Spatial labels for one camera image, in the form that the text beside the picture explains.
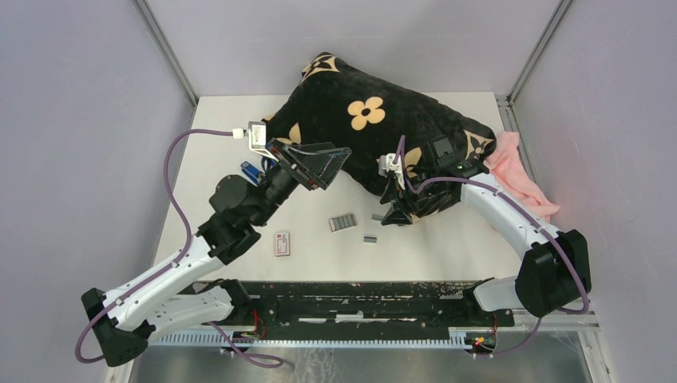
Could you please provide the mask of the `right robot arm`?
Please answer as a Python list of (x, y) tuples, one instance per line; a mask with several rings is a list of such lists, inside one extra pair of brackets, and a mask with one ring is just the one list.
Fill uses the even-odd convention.
[(513, 198), (477, 158), (464, 159), (446, 137), (428, 143), (430, 165), (408, 175), (405, 142), (381, 156), (378, 173), (387, 178), (381, 202), (390, 209), (382, 225), (410, 225), (423, 203), (450, 197), (483, 217), (514, 249), (521, 266), (512, 277), (491, 278), (472, 288), (461, 316), (480, 326), (499, 309), (524, 309), (536, 318), (554, 311), (585, 314), (592, 288), (586, 238), (564, 232), (530, 212)]

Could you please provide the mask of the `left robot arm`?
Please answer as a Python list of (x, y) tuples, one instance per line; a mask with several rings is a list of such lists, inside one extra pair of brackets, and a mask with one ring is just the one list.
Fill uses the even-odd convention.
[(213, 214), (196, 232), (187, 233), (174, 255), (117, 288), (92, 288), (81, 296), (89, 323), (76, 343), (79, 362), (102, 360), (117, 367), (166, 334), (201, 323), (227, 319), (239, 325), (249, 319), (251, 303), (238, 282), (195, 295), (180, 292), (248, 252), (261, 238), (256, 228), (265, 226), (298, 186), (327, 189), (352, 153), (331, 143), (294, 146), (276, 139), (266, 149), (273, 167), (257, 184), (241, 175), (222, 178), (209, 199)]

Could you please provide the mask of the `box of staples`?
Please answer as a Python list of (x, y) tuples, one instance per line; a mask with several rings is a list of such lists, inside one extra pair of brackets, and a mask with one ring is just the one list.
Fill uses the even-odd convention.
[(338, 215), (329, 219), (331, 232), (346, 230), (352, 227), (357, 227), (357, 219), (353, 213), (346, 213)]

